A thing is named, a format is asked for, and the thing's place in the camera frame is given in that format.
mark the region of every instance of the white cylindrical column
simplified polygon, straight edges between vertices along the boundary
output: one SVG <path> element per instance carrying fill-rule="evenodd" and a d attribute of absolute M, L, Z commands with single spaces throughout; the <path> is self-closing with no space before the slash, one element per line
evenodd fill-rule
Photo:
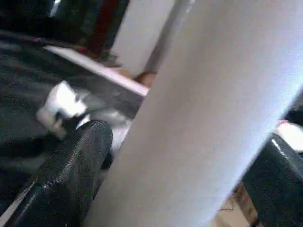
<path fill-rule="evenodd" d="M 302 14 L 197 0 L 85 226 L 206 225 L 303 84 Z"/>

